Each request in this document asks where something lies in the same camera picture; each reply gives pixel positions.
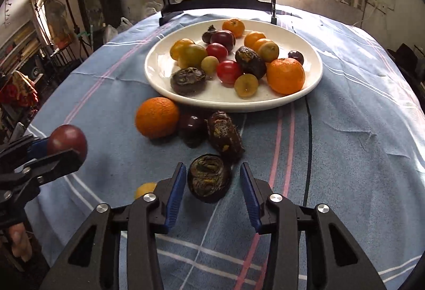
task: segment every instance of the blue tablecloth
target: blue tablecloth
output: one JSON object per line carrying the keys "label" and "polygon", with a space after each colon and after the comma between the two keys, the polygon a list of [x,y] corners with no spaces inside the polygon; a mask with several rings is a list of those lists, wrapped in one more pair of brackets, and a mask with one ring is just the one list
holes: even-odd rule
{"label": "blue tablecloth", "polygon": [[[327,203],[388,289],[396,289],[425,249],[424,114],[395,64],[363,30],[291,7],[282,10],[278,25],[305,38],[324,63],[322,81],[307,95],[309,189],[305,98],[264,112],[233,114],[246,149],[242,161],[296,204],[305,199],[310,207]],[[141,184],[170,177],[177,162],[189,165],[212,151],[207,142],[189,149],[177,137],[152,143],[137,132],[134,115],[143,101],[158,95],[144,75],[149,49],[186,25],[227,17],[270,18],[249,10],[192,11],[158,27],[154,15],[97,50],[44,104],[28,132],[48,136],[72,123],[89,145],[77,173],[44,185],[27,204],[49,264],[98,203],[129,204]],[[166,290],[259,289],[269,237],[254,234],[237,180],[239,165],[233,171],[232,186],[217,204],[199,202],[186,188],[175,228],[157,237]],[[303,241],[300,289],[306,284]],[[122,289],[125,249],[123,234]]]}

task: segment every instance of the plastic bag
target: plastic bag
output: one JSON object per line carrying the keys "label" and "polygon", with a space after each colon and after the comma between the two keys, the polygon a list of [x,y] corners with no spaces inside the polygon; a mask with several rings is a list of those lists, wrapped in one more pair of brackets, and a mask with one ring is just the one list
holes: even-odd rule
{"label": "plastic bag", "polygon": [[103,32],[103,44],[110,42],[115,36],[118,35],[118,31],[111,25],[108,25]]}
{"label": "plastic bag", "polygon": [[127,31],[132,26],[133,24],[127,18],[121,17],[121,24],[116,28],[116,30],[120,34],[123,31]]}

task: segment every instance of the orange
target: orange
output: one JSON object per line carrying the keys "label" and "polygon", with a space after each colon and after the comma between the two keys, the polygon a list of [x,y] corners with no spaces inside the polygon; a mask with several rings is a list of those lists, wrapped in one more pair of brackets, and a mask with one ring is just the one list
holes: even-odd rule
{"label": "orange", "polygon": [[300,91],[304,82],[304,68],[295,59],[276,59],[267,66],[267,83],[282,95]]}
{"label": "orange", "polygon": [[169,50],[169,55],[171,56],[171,58],[173,60],[178,61],[179,57],[180,57],[181,50],[184,47],[186,47],[187,45],[190,45],[190,44],[195,44],[195,42],[188,39],[188,38],[183,38],[181,40],[178,40],[176,43],[173,44],[173,46]]}
{"label": "orange", "polygon": [[266,38],[266,35],[259,31],[251,31],[248,35],[245,36],[244,45],[252,49],[254,43],[261,38]]}
{"label": "orange", "polygon": [[239,19],[228,19],[223,23],[223,30],[229,30],[236,38],[241,37],[245,31],[245,24]]}
{"label": "orange", "polygon": [[173,101],[164,97],[150,98],[135,114],[137,130],[149,139],[173,134],[179,121],[179,109]]}
{"label": "orange", "polygon": [[260,47],[267,42],[271,42],[271,40],[269,40],[268,38],[260,38],[258,41],[256,41],[253,45],[252,45],[252,50],[255,51],[258,54],[258,50],[260,49]]}

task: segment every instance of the wrinkled dark fruit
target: wrinkled dark fruit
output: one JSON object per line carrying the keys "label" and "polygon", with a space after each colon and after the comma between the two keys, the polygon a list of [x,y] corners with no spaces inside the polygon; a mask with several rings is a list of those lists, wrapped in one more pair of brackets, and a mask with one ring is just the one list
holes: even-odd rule
{"label": "wrinkled dark fruit", "polygon": [[211,145],[226,161],[236,162],[242,157],[242,139],[229,115],[215,112],[208,118],[207,128]]}
{"label": "wrinkled dark fruit", "polygon": [[187,146],[195,148],[207,138],[207,121],[194,114],[182,114],[178,121],[178,134]]}
{"label": "wrinkled dark fruit", "polygon": [[232,182],[230,167],[220,156],[204,154],[188,170],[188,187],[195,198],[212,204],[223,198]]}
{"label": "wrinkled dark fruit", "polygon": [[258,56],[252,49],[241,46],[235,52],[235,60],[241,65],[244,73],[253,74],[257,79],[261,79],[267,72],[266,62]]}
{"label": "wrinkled dark fruit", "polygon": [[300,52],[297,52],[296,50],[291,50],[288,53],[288,57],[292,59],[296,59],[302,65],[304,64],[304,56]]}
{"label": "wrinkled dark fruit", "polygon": [[205,89],[206,77],[202,69],[184,68],[171,76],[171,88],[179,95],[192,95]]}
{"label": "wrinkled dark fruit", "polygon": [[211,36],[214,32],[217,32],[217,29],[214,27],[214,25],[210,25],[210,27],[208,28],[208,31],[204,32],[202,34],[202,41],[204,43],[211,43]]}

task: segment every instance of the cherry tomato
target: cherry tomato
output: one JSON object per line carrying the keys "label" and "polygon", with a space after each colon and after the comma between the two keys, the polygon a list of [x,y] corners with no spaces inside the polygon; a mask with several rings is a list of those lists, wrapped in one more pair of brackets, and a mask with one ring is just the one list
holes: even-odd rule
{"label": "cherry tomato", "polygon": [[235,84],[242,74],[241,66],[235,61],[223,61],[217,66],[217,76],[225,84]]}
{"label": "cherry tomato", "polygon": [[206,47],[209,56],[215,56],[217,59],[225,58],[229,55],[226,47],[220,43],[211,43]]}

